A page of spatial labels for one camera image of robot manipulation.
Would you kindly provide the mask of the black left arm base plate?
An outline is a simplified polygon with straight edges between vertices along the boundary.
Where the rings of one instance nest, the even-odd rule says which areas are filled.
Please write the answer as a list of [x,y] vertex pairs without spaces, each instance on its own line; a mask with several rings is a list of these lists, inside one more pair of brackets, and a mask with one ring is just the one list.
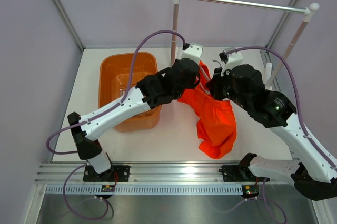
[[130,166],[113,165],[111,169],[97,173],[92,166],[86,166],[83,174],[84,182],[128,182],[130,177]]

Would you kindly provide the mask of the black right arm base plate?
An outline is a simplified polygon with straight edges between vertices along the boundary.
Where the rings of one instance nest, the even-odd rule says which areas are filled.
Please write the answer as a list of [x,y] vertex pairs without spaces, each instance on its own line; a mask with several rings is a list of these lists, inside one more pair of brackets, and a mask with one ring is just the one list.
[[224,182],[244,182],[252,178],[250,171],[240,165],[222,165],[218,172],[221,173]]

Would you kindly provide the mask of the orange shorts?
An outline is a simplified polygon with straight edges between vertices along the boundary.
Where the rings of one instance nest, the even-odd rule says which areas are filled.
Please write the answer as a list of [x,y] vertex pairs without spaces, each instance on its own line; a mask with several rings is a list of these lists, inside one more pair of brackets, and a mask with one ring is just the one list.
[[237,137],[236,121],[228,100],[215,100],[195,89],[187,89],[178,102],[190,106],[199,120],[197,137],[199,149],[212,159],[230,153]]

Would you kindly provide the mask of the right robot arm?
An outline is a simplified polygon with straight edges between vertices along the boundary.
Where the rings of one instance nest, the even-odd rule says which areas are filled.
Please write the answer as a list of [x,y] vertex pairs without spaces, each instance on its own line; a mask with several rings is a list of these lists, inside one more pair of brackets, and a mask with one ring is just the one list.
[[235,171],[244,180],[253,177],[285,182],[314,200],[336,197],[336,168],[332,155],[300,123],[299,111],[281,92],[265,89],[262,74],[251,65],[231,70],[216,68],[206,84],[215,100],[228,99],[256,122],[280,137],[298,160],[271,160],[246,154]]

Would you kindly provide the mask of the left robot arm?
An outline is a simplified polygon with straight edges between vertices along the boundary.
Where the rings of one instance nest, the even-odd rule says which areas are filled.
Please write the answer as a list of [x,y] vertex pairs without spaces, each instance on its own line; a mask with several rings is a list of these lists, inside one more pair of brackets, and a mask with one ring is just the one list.
[[179,99],[200,82],[200,67],[190,58],[177,59],[173,66],[147,75],[126,90],[124,96],[87,115],[73,112],[67,119],[78,156],[88,163],[90,181],[108,181],[114,167],[99,143],[99,137],[125,120]]

